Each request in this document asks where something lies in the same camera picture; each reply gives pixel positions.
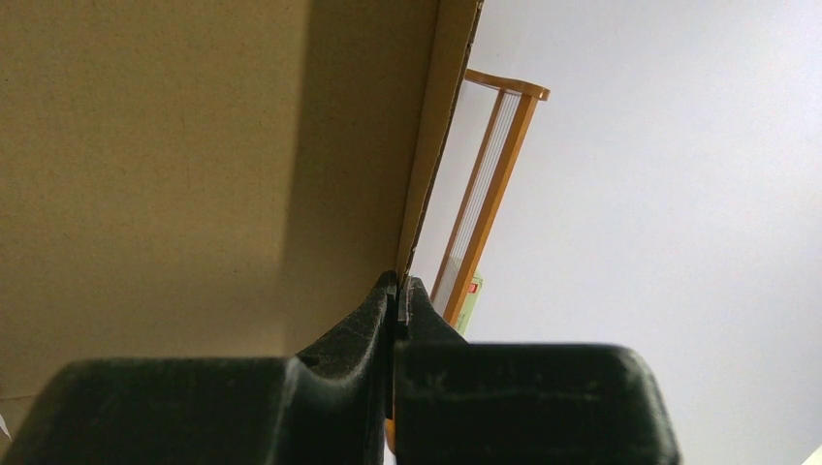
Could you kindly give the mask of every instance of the clear plastic panel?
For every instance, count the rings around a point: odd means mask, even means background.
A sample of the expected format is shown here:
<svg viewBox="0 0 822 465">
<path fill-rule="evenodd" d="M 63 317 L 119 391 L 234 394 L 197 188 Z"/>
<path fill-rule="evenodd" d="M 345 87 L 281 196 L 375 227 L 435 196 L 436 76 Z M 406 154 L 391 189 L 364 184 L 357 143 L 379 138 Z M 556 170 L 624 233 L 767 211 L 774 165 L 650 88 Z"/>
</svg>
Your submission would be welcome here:
<svg viewBox="0 0 822 465">
<path fill-rule="evenodd" d="M 517 111 L 519 101 L 519 93 L 506 92 L 502 97 L 496 119 L 489 123 L 493 125 L 493 129 L 491 129 L 488 145 L 485 153 L 479 155 L 482 157 L 480 168 L 477 171 L 477 177 L 471 187 L 471 192 L 467 194 L 468 203 L 465 206 L 461 221 L 457 225 L 457 236 L 451 250 L 446 251 L 446 254 L 448 254 L 447 261 L 434 296 L 434 308 L 440 314 L 445 311 L 449 297 L 454 291 L 459 268 L 465 260 L 468 243 L 471 241 L 471 236 L 477 227 L 480 210 L 482 210 L 483 203 L 485 203 L 490 181 L 496 171 L 499 156 L 502 153 L 502 146 L 505 144 L 508 130 L 511 129 L 511 123 L 514 121 L 514 113 Z"/>
</svg>

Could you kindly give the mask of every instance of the cardboard surface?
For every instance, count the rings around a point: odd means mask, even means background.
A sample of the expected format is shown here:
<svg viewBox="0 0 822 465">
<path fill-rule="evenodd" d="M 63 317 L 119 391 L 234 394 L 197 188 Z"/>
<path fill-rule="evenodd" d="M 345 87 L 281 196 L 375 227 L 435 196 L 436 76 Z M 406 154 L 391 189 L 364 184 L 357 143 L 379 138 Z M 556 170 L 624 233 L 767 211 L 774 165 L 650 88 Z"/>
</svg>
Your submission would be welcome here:
<svg viewBox="0 0 822 465">
<path fill-rule="evenodd" d="M 396 270 L 401 276 L 408 273 L 414 258 L 481 9 L 482 0 L 444 0 L 439 6 L 428 87 L 396 256 Z"/>
<path fill-rule="evenodd" d="M 348 314 L 410 255 L 466 5 L 0 4 L 0 398 L 78 358 L 288 354 Z"/>
</svg>

